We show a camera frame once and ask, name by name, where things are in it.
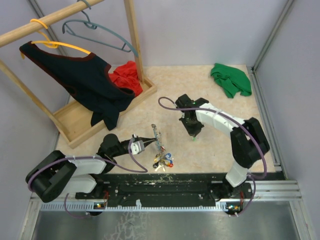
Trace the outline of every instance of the wooden clothes rack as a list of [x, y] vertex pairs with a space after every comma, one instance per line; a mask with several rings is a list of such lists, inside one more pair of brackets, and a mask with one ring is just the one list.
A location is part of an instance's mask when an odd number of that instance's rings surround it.
[[[93, 6], [103, 0], [87, 0]], [[136, 49], [138, 57], [134, 57], [136, 69], [140, 85], [143, 92], [133, 99], [129, 107], [120, 113], [123, 116], [128, 111], [139, 105], [147, 97], [157, 91], [157, 87], [145, 76], [140, 53], [139, 35], [136, 23], [136, 15], [133, 0], [123, 0], [125, 12], [130, 31], [131, 44]], [[47, 16], [40, 18], [47, 26], [52, 25], [62, 19], [65, 19], [73, 14], [85, 10], [87, 5], [83, 1], [76, 2]], [[21, 39], [29, 34], [43, 29], [43, 25], [38, 22], [30, 22], [24, 26], [18, 27], [0, 36], [0, 47], [10, 44], [18, 39]], [[58, 111], [52, 113], [37, 96], [15, 75], [15, 73], [0, 59], [0, 69], [10, 78], [32, 101], [54, 122], [61, 135], [65, 138], [71, 148], [75, 148], [85, 140], [105, 128], [103, 121], [100, 121], [94, 126], [91, 126], [90, 120], [92, 111], [82, 106], [77, 101], [72, 101]]]

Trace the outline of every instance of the beige floor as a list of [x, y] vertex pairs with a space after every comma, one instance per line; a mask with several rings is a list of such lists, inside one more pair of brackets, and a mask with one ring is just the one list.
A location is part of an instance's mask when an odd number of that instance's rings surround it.
[[[167, 96], [175, 101], [182, 94], [188, 94], [193, 100], [207, 99], [215, 107], [236, 117], [243, 119], [255, 117], [261, 121], [255, 97], [253, 95], [244, 97], [238, 93], [233, 99], [227, 98], [221, 87], [210, 77], [212, 67], [212, 65], [146, 67], [145, 74], [158, 87], [154, 95], [121, 117], [116, 129], [108, 131], [105, 128], [75, 149], [69, 148], [65, 140], [60, 137], [57, 149], [65, 155], [94, 155], [106, 134], [114, 133], [120, 141], [130, 139], [132, 134], [153, 138], [151, 124], [156, 124], [162, 133], [162, 143], [174, 158], [174, 167], [167, 167], [166, 173], [228, 172], [234, 162], [229, 138], [213, 127], [205, 126], [196, 141], [192, 141], [179, 121], [181, 113], [163, 109], [158, 105], [158, 98], [161, 96]], [[232, 65], [232, 67], [239, 68], [248, 74], [245, 65]], [[170, 102], [163, 101], [163, 103], [172, 107]], [[137, 155], [136, 159], [150, 173], [155, 173], [152, 165], [156, 153], [157, 148], [153, 143]], [[268, 172], [274, 172], [271, 154], [267, 153], [265, 158]], [[116, 161], [126, 168], [139, 170], [128, 155], [119, 156]], [[262, 162], [256, 162], [251, 171], [262, 172]], [[115, 167], [111, 173], [126, 172]]]

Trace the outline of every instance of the cable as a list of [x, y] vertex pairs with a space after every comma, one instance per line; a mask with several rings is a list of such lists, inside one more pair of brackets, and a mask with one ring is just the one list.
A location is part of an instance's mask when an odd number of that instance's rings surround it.
[[255, 178], [257, 180], [262, 180], [264, 179], [266, 176], [267, 176], [267, 162], [266, 162], [266, 159], [265, 159], [265, 156], [259, 146], [259, 144], [257, 143], [257, 141], [255, 140], [255, 138], [251, 135], [251, 133], [244, 127], [242, 126], [239, 122], [237, 122], [236, 120], [232, 119], [231, 117], [229, 117], [228, 115], [225, 115], [223, 114], [222, 112], [217, 112], [216, 110], [213, 110], [213, 109], [210, 109], [210, 108], [200, 108], [200, 107], [190, 107], [190, 108], [172, 108], [172, 107], [167, 107], [167, 106], [164, 106], [160, 100], [161, 99], [167, 99], [169, 100], [171, 103], [173, 103], [174, 105], [175, 102], [172, 101], [170, 98], [166, 97], [166, 96], [161, 96], [159, 97], [158, 99], [158, 104], [163, 107], [164, 109], [167, 109], [167, 110], [173, 110], [173, 111], [196, 111], [196, 110], [201, 110], [201, 111], [208, 111], [208, 112], [212, 112], [212, 113], [217, 113], [219, 115], [221, 115], [222, 117], [224, 117], [225, 119], [228, 119], [230, 120], [231, 122], [235, 123], [236, 125], [238, 125], [244, 132], [245, 134], [251, 139], [251, 141], [253, 142], [254, 146], [256, 147], [257, 151], [259, 152], [260, 154], [260, 157], [262, 159], [262, 163], [263, 163], [263, 174], [261, 176], [257, 176], [257, 175], [253, 175], [251, 174], [250, 176], [252, 178]]
[[[72, 157], [65, 157], [65, 158], [62, 158], [62, 159], [59, 159], [57, 161], [54, 161], [46, 166], [44, 166], [43, 168], [39, 169], [37, 172], [35, 172], [35, 174], [32, 175], [32, 177], [30, 177], [29, 181], [28, 181], [28, 188], [31, 192], [33, 192], [32, 188], [31, 188], [31, 184], [32, 182], [35, 180], [35, 178], [41, 174], [43, 171], [47, 170], [48, 168], [51, 168], [52, 166], [56, 165], [56, 164], [59, 164], [59, 163], [62, 163], [64, 161], [67, 161], [67, 160], [81, 160], [81, 159], [89, 159], [89, 158], [92, 158], [92, 159], [98, 159], [98, 160], [102, 160], [102, 161], [105, 161], [107, 163], [110, 163], [110, 164], [113, 164], [115, 166], [117, 166], [118, 168], [121, 168], [123, 170], [126, 170], [128, 172], [132, 172], [132, 173], [147, 173], [148, 170], [142, 166], [133, 156], [132, 154], [132, 151], [131, 151], [131, 144], [132, 142], [134, 141], [134, 139], [132, 138], [130, 141], [129, 141], [129, 145], [128, 145], [128, 152], [129, 152], [129, 155], [131, 157], [131, 159], [140, 167], [143, 169], [143, 171], [139, 171], [139, 170], [132, 170], [132, 169], [128, 169], [124, 166], [121, 166], [111, 160], [108, 160], [108, 159], [104, 159], [102, 157], [99, 157], [99, 156], [72, 156]], [[86, 216], [76, 216], [76, 215], [73, 215], [71, 212], [68, 211], [67, 209], [67, 199], [68, 199], [68, 196], [69, 196], [69, 193], [66, 194], [65, 198], [64, 198], [64, 202], [63, 202], [63, 207], [64, 207], [64, 210], [67, 214], [69, 214], [71, 217], [73, 218], [76, 218], [76, 219], [86, 219], [86, 218], [89, 218], [90, 215], [86, 215]], [[105, 200], [105, 198], [107, 197], [107, 201], [108, 201], [108, 198], [109, 198], [109, 193], [107, 192], [107, 196], [105, 195], [103, 200]]]
[[252, 196], [251, 196], [250, 200], [248, 201], [248, 203], [245, 205], [245, 207], [243, 208], [243, 210], [242, 210], [241, 212], [239, 212], [239, 213], [236, 214], [236, 215], [229, 215], [229, 216], [238, 217], [239, 215], [243, 214], [243, 213], [245, 212], [245, 210], [248, 209], [249, 205], [252, 203], [252, 201], [253, 201], [253, 199], [254, 199], [254, 197], [255, 197], [256, 189], [257, 189], [256, 181], [255, 181], [255, 179], [254, 179], [251, 175], [247, 175], [247, 177], [248, 177], [249, 179], [251, 179], [252, 182], [253, 182], [253, 192], [252, 192]]
[[137, 173], [147, 173], [148, 172], [148, 169], [146, 169], [144, 166], [142, 166], [133, 156], [132, 154], [132, 151], [131, 151], [131, 144], [134, 142], [134, 139], [131, 138], [130, 141], [129, 141], [129, 145], [128, 145], [128, 152], [129, 152], [129, 155], [131, 157], [131, 159], [135, 162], [135, 164], [137, 164], [140, 168], [142, 168], [144, 171], [139, 171]]
[[148, 170], [147, 170], [144, 166], [142, 166], [140, 163], [138, 163], [137, 160], [136, 160], [136, 159], [134, 158], [134, 156], [132, 155], [132, 151], [131, 151], [131, 144], [132, 144], [132, 142], [133, 142], [133, 139], [131, 139], [131, 140], [129, 141], [129, 146], [128, 146], [129, 155], [130, 155], [130, 157], [132, 158], [132, 160], [133, 160], [140, 168], [143, 169], [143, 171], [128, 169], [128, 168], [126, 168], [126, 167], [124, 167], [124, 166], [121, 166], [121, 165], [119, 165], [119, 164], [111, 161], [111, 160], [108, 160], [108, 159], [105, 159], [105, 158], [102, 158], [102, 157], [99, 157], [99, 156], [76, 156], [76, 157], [71, 156], [71, 157], [65, 157], [65, 158], [59, 159], [59, 160], [57, 160], [57, 161], [54, 161], [54, 162], [52, 162], [52, 163], [44, 166], [43, 168], [39, 169], [37, 172], [35, 172], [35, 174], [32, 175], [32, 177], [30, 177], [30, 179], [29, 179], [29, 181], [28, 181], [28, 188], [29, 188], [29, 190], [30, 190], [31, 192], [33, 192], [32, 188], [31, 188], [31, 184], [32, 184], [32, 182], [35, 180], [35, 178], [36, 178], [39, 174], [41, 174], [43, 171], [47, 170], [48, 168], [51, 168], [52, 166], [54, 166], [54, 165], [56, 165], [56, 164], [59, 164], [59, 163], [62, 163], [62, 162], [67, 161], [67, 160], [82, 160], [82, 159], [90, 159], [90, 158], [92, 158], [92, 159], [98, 159], [98, 160], [102, 160], [102, 161], [105, 161], [105, 162], [107, 162], [107, 163], [113, 164], [113, 165], [117, 166], [118, 168], [121, 168], [121, 169], [126, 170], [126, 171], [131, 172], [131, 173], [147, 173]]
[[87, 219], [87, 218], [90, 218], [90, 215], [85, 215], [85, 216], [76, 216], [76, 215], [73, 215], [71, 212], [68, 211], [67, 209], [67, 199], [68, 199], [68, 196], [69, 196], [69, 193], [67, 193], [65, 195], [65, 198], [64, 198], [64, 202], [63, 202], [63, 207], [64, 207], [64, 210], [67, 214], [69, 214], [71, 217], [75, 218], [75, 219]]

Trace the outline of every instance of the wooden rod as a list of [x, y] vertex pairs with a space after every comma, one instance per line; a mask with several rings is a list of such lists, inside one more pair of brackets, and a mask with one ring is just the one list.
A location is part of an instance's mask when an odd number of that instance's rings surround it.
[[[86, 0], [91, 6], [96, 5], [104, 0]], [[65, 8], [55, 11], [49, 15], [46, 15], [39, 20], [42, 21], [47, 26], [54, 24], [62, 19], [65, 19], [73, 14], [76, 14], [87, 8], [87, 5], [83, 1], [78, 1], [71, 4]], [[29, 34], [32, 34], [44, 27], [38, 22], [30, 22], [24, 26], [18, 27], [12, 31], [9, 31], [0, 36], [0, 48], [10, 44], [18, 39], [21, 39]]]
[[130, 37], [131, 37], [131, 45], [135, 48], [138, 53], [138, 57], [134, 56], [136, 70], [138, 73], [138, 78], [140, 82], [145, 83], [145, 74], [144, 74], [144, 66], [142, 65], [142, 57], [140, 52], [140, 42], [139, 42], [139, 34], [135, 13], [135, 6], [133, 0], [123, 0], [126, 19], [128, 21]]
[[57, 128], [67, 133], [67, 128], [53, 115], [53, 113], [37, 98], [36, 95], [14, 74], [13, 71], [0, 59], [0, 70], [7, 75], [29, 98], [54, 122]]

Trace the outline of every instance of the blue hanger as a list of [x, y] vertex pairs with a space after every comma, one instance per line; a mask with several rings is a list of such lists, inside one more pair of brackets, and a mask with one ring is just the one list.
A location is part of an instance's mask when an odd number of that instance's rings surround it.
[[[89, 9], [91, 9], [91, 6], [90, 4], [86, 1], [86, 0], [77, 0], [77, 2], [79, 1], [82, 1], [84, 2], [87, 7]], [[97, 23], [94, 23], [94, 22], [91, 22], [90, 21], [90, 18], [88, 16], [88, 14], [86, 14], [84, 11], [81, 11], [85, 16], [86, 16], [86, 19], [87, 21], [85, 20], [80, 20], [80, 19], [72, 19], [72, 20], [67, 20], [63, 23], [62, 25], [62, 33], [64, 34], [65, 32], [67, 32], [68, 34], [70, 35], [73, 35], [75, 37], [78, 37], [78, 38], [81, 38], [81, 39], [86, 39], [86, 40], [89, 40], [89, 41], [92, 41], [92, 42], [95, 42], [95, 43], [98, 43], [98, 44], [102, 44], [102, 45], [105, 45], [105, 46], [108, 46], [108, 47], [111, 47], [111, 48], [114, 48], [114, 49], [118, 49], [118, 50], [121, 50], [123, 52], [126, 52], [126, 53], [130, 53], [131, 51], [133, 52], [133, 54], [138, 58], [138, 52], [137, 50], [126, 40], [124, 39], [122, 36], [120, 36], [118, 33], [110, 30], [109, 28], [106, 28], [100, 24], [97, 24]], [[79, 22], [79, 23], [84, 23], [84, 25], [89, 28], [89, 29], [97, 29], [98, 27], [103, 29], [103, 30], [106, 30], [107, 32], [113, 34], [114, 36], [116, 36], [118, 39], [122, 40], [124, 42], [123, 46], [122, 47], [118, 47], [118, 46], [114, 46], [114, 45], [111, 45], [111, 44], [108, 44], [108, 43], [105, 43], [105, 42], [102, 42], [102, 41], [98, 41], [98, 40], [94, 40], [94, 39], [91, 39], [91, 38], [88, 38], [88, 37], [85, 37], [85, 36], [80, 36], [80, 35], [77, 35], [68, 25], [67, 23], [70, 23], [70, 22]]]
[[[89, 8], [89, 10], [91, 10], [91, 5], [87, 2], [87, 0], [76, 0], [76, 2], [79, 2], [79, 1], [82, 1], [85, 3], [85, 5]], [[90, 18], [88, 16], [88, 14], [85, 13], [85, 11], [81, 11], [85, 16], [86, 16], [86, 19], [87, 21], [90, 23]], [[86, 22], [84, 22], [84, 25], [89, 28], [89, 29], [97, 29], [97, 26], [95, 25], [92, 25], [91, 26], [89, 24], [87, 24]]]

